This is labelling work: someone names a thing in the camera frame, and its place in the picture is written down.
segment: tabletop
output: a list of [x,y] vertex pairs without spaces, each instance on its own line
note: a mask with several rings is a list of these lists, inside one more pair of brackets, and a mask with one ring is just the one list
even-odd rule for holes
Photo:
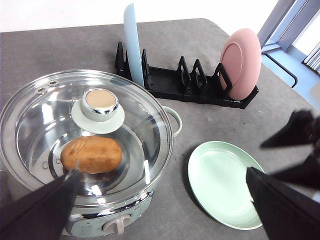
[[[192,69],[201,61],[206,75],[213,75],[228,35],[215,23],[199,18],[138,23],[139,45],[148,64],[176,69],[181,56]],[[1,107],[26,83],[68,69],[93,69],[115,73],[118,41],[125,45],[123,24],[56,28],[1,33]],[[260,92],[246,109],[158,99],[175,109],[183,128],[174,139],[169,164],[158,181],[150,207],[124,234],[92,240],[266,240],[263,227],[237,230],[206,214],[189,185],[187,166],[191,152],[207,141],[224,141],[249,153],[266,173],[299,163],[309,146],[261,150],[259,145],[283,127],[291,112],[319,112],[264,65],[257,84]],[[6,196],[2,181],[2,198]],[[312,197],[308,188],[295,187]],[[61,236],[60,240],[78,239]]]

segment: pink plate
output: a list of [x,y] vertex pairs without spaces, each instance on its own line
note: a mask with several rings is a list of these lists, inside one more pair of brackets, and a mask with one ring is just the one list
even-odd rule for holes
[[[251,29],[240,29],[229,37],[224,45],[220,63],[232,82],[230,98],[243,100],[249,96],[257,84],[261,60],[260,42]],[[226,89],[227,84],[221,73],[219,76],[222,88]]]

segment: green plate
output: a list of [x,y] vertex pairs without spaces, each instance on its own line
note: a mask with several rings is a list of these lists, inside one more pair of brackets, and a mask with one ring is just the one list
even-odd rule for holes
[[261,166],[241,148],[223,141],[208,141],[191,154],[188,176],[203,209],[220,223],[251,230],[262,225],[246,184],[247,167]]

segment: bread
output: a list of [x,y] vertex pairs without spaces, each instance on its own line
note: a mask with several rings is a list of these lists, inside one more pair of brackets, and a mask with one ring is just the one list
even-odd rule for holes
[[77,168],[88,174],[110,172],[119,166],[121,158],[122,150],[115,140],[97,135],[82,136],[70,141],[60,156],[67,170]]

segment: dish rack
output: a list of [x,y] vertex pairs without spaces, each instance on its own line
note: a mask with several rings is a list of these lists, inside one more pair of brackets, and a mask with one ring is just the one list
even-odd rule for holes
[[[184,56],[181,56],[177,70],[149,66],[146,49],[143,49],[141,59],[144,88],[156,98],[245,109],[259,92],[255,86],[245,99],[231,99],[229,93],[233,86],[222,63],[217,65],[213,76],[206,76],[199,59],[191,72]],[[115,68],[117,75],[132,81],[128,55],[126,52],[124,60],[121,41],[116,50]],[[226,89],[220,84],[219,74],[225,80]]]

